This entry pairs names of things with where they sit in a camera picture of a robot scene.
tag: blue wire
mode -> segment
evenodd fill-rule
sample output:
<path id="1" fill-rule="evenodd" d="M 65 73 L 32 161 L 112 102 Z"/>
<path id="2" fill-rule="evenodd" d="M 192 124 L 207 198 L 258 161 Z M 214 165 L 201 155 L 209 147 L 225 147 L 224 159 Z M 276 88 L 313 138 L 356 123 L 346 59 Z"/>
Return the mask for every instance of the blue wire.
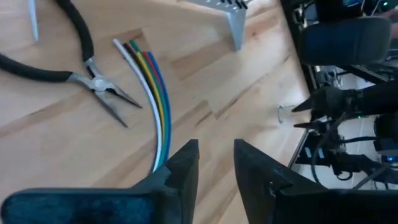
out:
<path id="1" fill-rule="evenodd" d="M 169 159 L 169 152 L 170 152 L 170 146 L 171 146 L 171 142 L 172 142 L 172 111 L 170 108 L 170 101 L 169 101 L 169 94 L 167 93 L 167 88 L 166 88 L 166 84 L 163 80 L 163 76 L 160 72 L 159 66 L 156 62 L 156 59 L 154 57 L 154 55 L 152 54 L 152 52 L 148 52 L 148 56 L 150 57 L 150 59 L 152 60 L 152 63 L 155 67 L 155 70 L 157 72 L 157 74 L 159 75 L 159 79 L 160 79 L 160 84 L 162 85 L 163 91 L 164 91 L 164 98 L 165 98 L 165 103 L 166 103 L 166 110 L 167 110 L 167 120 L 168 125 L 167 127 L 167 131 L 169 132 L 169 138 L 166 139 L 166 153 L 165 153 L 165 159 L 164 162 L 167 161 L 167 159 Z"/>

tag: needle-nose pliers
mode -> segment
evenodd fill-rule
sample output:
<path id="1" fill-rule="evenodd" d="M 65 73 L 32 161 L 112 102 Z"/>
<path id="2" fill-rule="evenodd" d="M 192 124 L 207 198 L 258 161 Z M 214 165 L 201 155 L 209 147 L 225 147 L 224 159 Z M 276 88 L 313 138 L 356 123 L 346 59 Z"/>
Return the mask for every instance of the needle-nose pliers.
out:
<path id="1" fill-rule="evenodd" d="M 3 54 L 0 54 L 0 69 L 31 80 L 54 83 L 73 82 L 80 84 L 91 90 L 97 97 L 97 99 L 101 102 L 101 104 L 106 108 L 106 110 L 110 114 L 112 114 L 120 123 L 122 123 L 124 127 L 127 127 L 127 124 L 121 119 L 120 115 L 118 115 L 116 107 L 109 99 L 107 99 L 105 93 L 112 93 L 135 105 L 138 108 L 142 108 L 142 106 L 138 104 L 135 100 L 133 100 L 124 91 L 122 91 L 122 89 L 120 89 L 118 86 L 107 80 L 104 75 L 96 68 L 94 61 L 93 40 L 91 39 L 90 32 L 84 19 L 77 11 L 76 7 L 70 2 L 70 0 L 55 1 L 72 21 L 75 29 L 78 32 L 82 49 L 83 62 L 92 78 L 88 78 L 75 72 L 50 71 L 34 68 L 10 59 Z"/>

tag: yellow wire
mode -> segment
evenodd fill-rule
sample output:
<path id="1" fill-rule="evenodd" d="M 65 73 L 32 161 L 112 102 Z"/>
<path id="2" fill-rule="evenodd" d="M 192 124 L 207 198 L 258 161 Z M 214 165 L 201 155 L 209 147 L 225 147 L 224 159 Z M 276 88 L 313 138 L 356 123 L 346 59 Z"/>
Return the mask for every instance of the yellow wire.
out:
<path id="1" fill-rule="evenodd" d="M 149 84 L 152 86 L 152 88 L 155 92 L 155 98 L 156 98 L 157 106 L 159 108 L 159 113 L 160 113 L 160 121 L 162 123 L 162 141 L 164 144 L 164 141 L 165 141 L 165 139 L 164 139 L 164 137 L 165 137 L 165 118 L 164 118 L 164 112 L 163 112 L 163 107 L 162 107 L 162 100 L 160 100 L 160 95 L 159 95 L 159 92 L 157 91 L 155 80 L 152 78 L 151 72 L 150 72 L 147 64 L 145 63 L 142 53 L 137 52 L 136 55 L 138 57 L 139 62 L 141 63 L 142 67 L 144 68 L 144 70 L 147 74 L 147 77 L 150 82 Z"/>

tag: black pliers grip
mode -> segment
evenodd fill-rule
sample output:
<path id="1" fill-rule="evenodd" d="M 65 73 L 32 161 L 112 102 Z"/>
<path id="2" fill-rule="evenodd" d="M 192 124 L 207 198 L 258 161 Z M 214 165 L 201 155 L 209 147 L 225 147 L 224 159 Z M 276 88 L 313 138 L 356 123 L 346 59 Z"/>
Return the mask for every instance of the black pliers grip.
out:
<path id="1" fill-rule="evenodd" d="M 75 26 L 80 38 L 82 59 L 83 62 L 86 62 L 94 56 L 93 40 L 91 39 L 86 22 L 70 0 L 55 1 Z M 44 82 L 65 82 L 73 74 L 73 72 L 69 71 L 51 71 L 31 67 L 8 58 L 3 54 L 0 54 L 0 68 L 23 78 Z"/>

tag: wooden table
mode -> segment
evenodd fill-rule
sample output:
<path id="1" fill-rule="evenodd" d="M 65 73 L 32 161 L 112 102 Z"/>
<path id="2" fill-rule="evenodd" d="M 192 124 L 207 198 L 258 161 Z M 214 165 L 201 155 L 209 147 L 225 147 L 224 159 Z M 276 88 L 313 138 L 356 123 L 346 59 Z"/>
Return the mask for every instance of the wooden table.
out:
<path id="1" fill-rule="evenodd" d="M 129 187 L 155 149 L 148 99 L 112 43 L 145 42 L 159 61 L 172 105 L 172 154 L 200 143 L 195 223 L 247 222 L 235 181 L 233 139 L 288 164 L 303 130 L 281 125 L 277 105 L 307 96 L 278 0 L 255 0 L 244 49 L 234 51 L 224 14 L 176 0 L 73 1 L 85 18 L 99 68 L 143 110 L 117 101 L 123 128 L 77 85 L 0 72 L 0 201 L 31 187 Z M 37 0 L 38 43 L 26 0 L 0 2 L 0 52 L 36 67 L 85 73 L 80 43 L 51 0 Z"/>

